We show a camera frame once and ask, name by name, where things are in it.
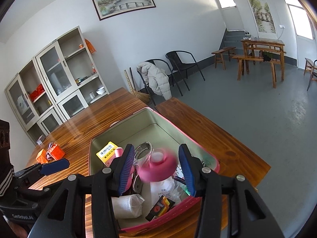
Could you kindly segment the white padded jacket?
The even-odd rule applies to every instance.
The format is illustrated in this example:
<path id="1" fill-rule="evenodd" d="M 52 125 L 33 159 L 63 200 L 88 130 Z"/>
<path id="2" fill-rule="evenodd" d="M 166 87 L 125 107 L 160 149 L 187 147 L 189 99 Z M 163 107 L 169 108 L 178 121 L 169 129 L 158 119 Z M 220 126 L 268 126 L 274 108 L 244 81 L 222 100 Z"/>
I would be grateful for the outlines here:
<path id="1" fill-rule="evenodd" d="M 169 77 L 163 69 L 151 62 L 141 62 L 137 65 L 137 71 L 141 73 L 154 94 L 162 96 L 165 100 L 171 99 Z"/>

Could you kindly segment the pink knotted foam tube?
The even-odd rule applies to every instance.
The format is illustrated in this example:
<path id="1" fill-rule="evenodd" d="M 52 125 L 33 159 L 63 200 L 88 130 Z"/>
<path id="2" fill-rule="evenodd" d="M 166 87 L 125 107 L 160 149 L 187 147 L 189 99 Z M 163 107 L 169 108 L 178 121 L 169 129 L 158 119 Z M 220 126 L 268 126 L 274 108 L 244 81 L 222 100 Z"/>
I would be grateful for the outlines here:
<path id="1" fill-rule="evenodd" d="M 114 171 L 114 182 L 116 190 L 123 193 L 127 189 L 127 184 L 133 173 L 135 149 L 132 144 L 128 144 L 125 149 L 118 147 L 115 151 L 118 164 Z"/>

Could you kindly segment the small card box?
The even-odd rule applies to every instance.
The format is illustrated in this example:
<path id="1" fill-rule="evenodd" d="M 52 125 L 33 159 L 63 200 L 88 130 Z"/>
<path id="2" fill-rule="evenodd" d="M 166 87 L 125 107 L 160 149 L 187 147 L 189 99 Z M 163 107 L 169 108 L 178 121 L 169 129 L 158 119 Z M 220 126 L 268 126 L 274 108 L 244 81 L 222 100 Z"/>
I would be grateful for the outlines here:
<path id="1" fill-rule="evenodd" d="M 46 136 L 45 136 L 45 135 L 41 135 L 41 136 L 39 136 L 39 138 L 37 139 L 36 143 L 37 143 L 38 145 L 41 145 L 41 144 L 44 143 L 44 140 L 45 140 L 45 139 L 46 139 Z"/>

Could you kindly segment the white SKIN cleanser tube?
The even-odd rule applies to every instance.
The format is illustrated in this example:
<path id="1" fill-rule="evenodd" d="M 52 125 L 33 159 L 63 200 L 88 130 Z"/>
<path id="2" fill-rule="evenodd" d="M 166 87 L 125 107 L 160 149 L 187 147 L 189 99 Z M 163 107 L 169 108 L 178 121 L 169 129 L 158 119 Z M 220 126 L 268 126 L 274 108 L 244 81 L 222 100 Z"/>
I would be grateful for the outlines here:
<path id="1" fill-rule="evenodd" d="M 150 182 L 150 194 L 152 206 L 156 204 L 161 196 L 172 200 L 176 205 L 181 202 L 183 189 L 176 184 L 172 177 L 160 182 Z"/>

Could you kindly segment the wooden ruler stick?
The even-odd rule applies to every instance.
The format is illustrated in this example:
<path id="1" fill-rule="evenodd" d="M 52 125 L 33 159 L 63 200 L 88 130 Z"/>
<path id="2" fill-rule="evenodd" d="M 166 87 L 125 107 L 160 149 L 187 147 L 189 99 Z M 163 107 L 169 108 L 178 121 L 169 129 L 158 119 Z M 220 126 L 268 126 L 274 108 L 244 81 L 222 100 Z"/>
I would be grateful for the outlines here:
<path id="1" fill-rule="evenodd" d="M 126 71 L 126 70 L 124 70 L 124 73 L 125 73 L 125 77 L 126 77 L 126 80 L 127 80 L 128 86 L 129 86 L 129 88 L 130 88 L 130 93 L 134 94 L 134 88 L 133 88 L 133 86 L 132 86 L 132 84 L 131 84 L 131 81 L 130 81 L 129 75 L 128 75 L 128 73 L 127 73 L 127 71 Z"/>

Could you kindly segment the white gauze bandage roll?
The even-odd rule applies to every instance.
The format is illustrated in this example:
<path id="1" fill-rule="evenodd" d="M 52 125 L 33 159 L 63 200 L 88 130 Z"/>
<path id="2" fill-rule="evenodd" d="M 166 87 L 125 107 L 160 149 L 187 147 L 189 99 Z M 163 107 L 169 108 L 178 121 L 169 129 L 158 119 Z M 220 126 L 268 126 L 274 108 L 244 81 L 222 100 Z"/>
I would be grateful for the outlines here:
<path id="1" fill-rule="evenodd" d="M 145 200 L 141 195 L 133 194 L 112 197 L 113 211 L 116 219 L 134 219 L 142 215 L 142 207 Z"/>

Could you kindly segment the hanging scroll painting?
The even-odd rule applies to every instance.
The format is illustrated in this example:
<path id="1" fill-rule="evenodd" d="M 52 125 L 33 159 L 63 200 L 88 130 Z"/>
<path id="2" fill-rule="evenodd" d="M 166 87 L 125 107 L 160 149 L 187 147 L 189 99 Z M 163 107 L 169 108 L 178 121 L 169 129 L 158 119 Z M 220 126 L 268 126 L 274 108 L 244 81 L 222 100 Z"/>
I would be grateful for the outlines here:
<path id="1" fill-rule="evenodd" d="M 248 0 L 259 38 L 276 39 L 276 27 L 267 0 Z"/>

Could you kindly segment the red items on shelf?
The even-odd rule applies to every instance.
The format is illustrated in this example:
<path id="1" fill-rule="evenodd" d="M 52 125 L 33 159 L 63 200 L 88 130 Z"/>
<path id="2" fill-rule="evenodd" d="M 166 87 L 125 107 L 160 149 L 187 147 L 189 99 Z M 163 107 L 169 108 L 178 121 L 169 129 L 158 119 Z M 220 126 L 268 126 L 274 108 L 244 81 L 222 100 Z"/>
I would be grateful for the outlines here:
<path id="1" fill-rule="evenodd" d="M 29 97 L 32 102 L 34 102 L 41 94 L 45 92 L 42 84 L 39 84 L 36 89 L 30 93 Z"/>

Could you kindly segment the orange cube heart studs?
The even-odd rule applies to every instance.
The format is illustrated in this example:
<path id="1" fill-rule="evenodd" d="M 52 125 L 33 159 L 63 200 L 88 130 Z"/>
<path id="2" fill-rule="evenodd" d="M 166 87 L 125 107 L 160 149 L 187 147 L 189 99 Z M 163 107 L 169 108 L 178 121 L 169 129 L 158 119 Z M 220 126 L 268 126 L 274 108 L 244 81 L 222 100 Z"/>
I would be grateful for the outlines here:
<path id="1" fill-rule="evenodd" d="M 54 159 L 54 160 L 60 160 L 60 159 L 62 159 L 63 157 L 64 157 L 64 155 L 65 155 L 65 153 L 64 153 L 64 151 L 61 149 L 61 147 L 58 145 L 58 144 L 56 144 L 56 143 L 54 143 L 54 146 L 53 146 L 53 148 L 52 148 L 52 151 L 51 151 L 51 153 L 50 154 L 48 154 L 52 159 Z"/>

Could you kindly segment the framed landscape painting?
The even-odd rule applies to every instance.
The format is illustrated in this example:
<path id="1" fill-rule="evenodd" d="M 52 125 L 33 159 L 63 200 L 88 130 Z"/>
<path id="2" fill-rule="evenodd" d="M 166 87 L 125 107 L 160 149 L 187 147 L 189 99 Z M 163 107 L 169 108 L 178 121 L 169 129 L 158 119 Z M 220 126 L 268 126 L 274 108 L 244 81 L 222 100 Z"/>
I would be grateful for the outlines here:
<path id="1" fill-rule="evenodd" d="M 155 8 L 154 0 L 92 0 L 99 20 L 119 14 Z"/>

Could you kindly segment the white bowl on shelf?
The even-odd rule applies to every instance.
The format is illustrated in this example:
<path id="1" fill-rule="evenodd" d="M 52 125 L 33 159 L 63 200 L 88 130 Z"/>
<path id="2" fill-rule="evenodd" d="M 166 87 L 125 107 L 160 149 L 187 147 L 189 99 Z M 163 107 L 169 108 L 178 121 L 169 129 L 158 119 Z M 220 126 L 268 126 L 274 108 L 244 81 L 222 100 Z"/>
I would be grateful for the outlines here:
<path id="1" fill-rule="evenodd" d="M 97 93 L 98 95 L 102 95 L 102 94 L 106 93 L 105 87 L 102 86 L 101 88 L 97 89 L 97 90 L 96 90 L 96 93 Z"/>

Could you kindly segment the white green toothpaste tube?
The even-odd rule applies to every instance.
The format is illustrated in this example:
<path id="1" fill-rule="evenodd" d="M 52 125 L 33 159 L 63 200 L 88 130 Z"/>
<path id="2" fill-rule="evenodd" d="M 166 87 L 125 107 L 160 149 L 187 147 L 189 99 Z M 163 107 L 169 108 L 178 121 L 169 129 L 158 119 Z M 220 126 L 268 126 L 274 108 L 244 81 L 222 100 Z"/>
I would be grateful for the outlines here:
<path id="1" fill-rule="evenodd" d="M 190 192 L 188 191 L 187 189 L 187 186 L 186 186 L 186 182 L 185 182 L 185 179 L 183 176 L 180 176 L 178 174 L 178 172 L 176 171 L 174 173 L 174 181 L 184 190 L 184 192 L 189 196 L 190 195 Z"/>

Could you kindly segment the black metal chair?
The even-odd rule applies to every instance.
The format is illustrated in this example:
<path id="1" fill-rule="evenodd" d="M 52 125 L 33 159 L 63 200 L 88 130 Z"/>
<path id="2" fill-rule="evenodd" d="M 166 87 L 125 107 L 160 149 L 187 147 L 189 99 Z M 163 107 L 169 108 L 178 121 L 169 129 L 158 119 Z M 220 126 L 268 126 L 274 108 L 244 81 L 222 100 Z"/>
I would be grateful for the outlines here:
<path id="1" fill-rule="evenodd" d="M 164 69 L 159 68 L 155 64 L 155 61 L 163 62 L 167 65 L 171 73 L 171 80 L 173 83 L 172 85 L 176 84 L 180 95 L 183 96 L 180 86 L 178 85 L 174 76 L 173 70 L 169 64 L 162 59 L 150 59 L 137 65 L 137 73 L 140 75 L 146 90 L 150 88 L 154 94 L 162 96 L 166 101 L 172 98 L 169 76 L 166 74 Z"/>
<path id="2" fill-rule="evenodd" d="M 180 56 L 178 55 L 178 53 L 186 53 L 191 55 L 191 58 L 193 59 L 193 62 L 191 63 L 185 63 L 182 61 L 182 59 L 180 58 Z M 196 61 L 195 57 L 193 56 L 192 53 L 187 52 L 187 51 L 181 51 L 181 50 L 176 50 L 176 51 L 170 51 L 168 53 L 165 54 L 165 57 L 170 61 L 171 66 L 172 66 L 172 72 L 173 71 L 178 71 L 183 82 L 185 83 L 187 89 L 190 91 L 190 88 L 185 80 L 185 78 L 182 75 L 182 72 L 185 72 L 186 74 L 186 79 L 188 78 L 188 70 L 193 68 L 193 67 L 197 67 L 198 71 L 200 72 L 203 80 L 205 81 L 205 77 L 201 71 L 201 68 L 198 64 L 198 62 Z"/>

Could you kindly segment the yellow green medicine box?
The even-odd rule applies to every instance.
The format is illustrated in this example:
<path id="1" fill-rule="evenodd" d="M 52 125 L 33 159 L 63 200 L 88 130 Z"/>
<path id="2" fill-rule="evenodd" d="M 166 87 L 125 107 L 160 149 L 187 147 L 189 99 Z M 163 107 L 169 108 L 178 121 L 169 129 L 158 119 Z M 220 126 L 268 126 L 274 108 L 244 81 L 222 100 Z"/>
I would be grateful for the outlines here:
<path id="1" fill-rule="evenodd" d="M 96 156 L 103 162 L 106 167 L 109 167 L 114 158 L 116 158 L 116 149 L 118 148 L 113 142 L 109 141 Z"/>

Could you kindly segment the wooden table with benches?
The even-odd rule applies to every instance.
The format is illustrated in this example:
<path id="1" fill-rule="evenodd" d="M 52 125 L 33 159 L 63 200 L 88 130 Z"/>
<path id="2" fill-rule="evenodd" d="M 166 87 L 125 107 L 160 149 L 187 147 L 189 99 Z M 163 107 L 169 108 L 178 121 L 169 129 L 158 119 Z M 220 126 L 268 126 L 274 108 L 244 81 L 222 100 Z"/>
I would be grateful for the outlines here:
<path id="1" fill-rule="evenodd" d="M 238 60 L 238 81 L 241 80 L 244 72 L 249 74 L 249 61 L 252 61 L 253 64 L 256 62 L 267 62 L 270 64 L 273 88 L 276 88 L 277 84 L 276 65 L 278 64 L 281 69 L 281 81 L 284 81 L 285 44 L 282 41 L 265 38 L 249 38 L 243 39 L 241 42 L 243 54 L 233 57 Z"/>

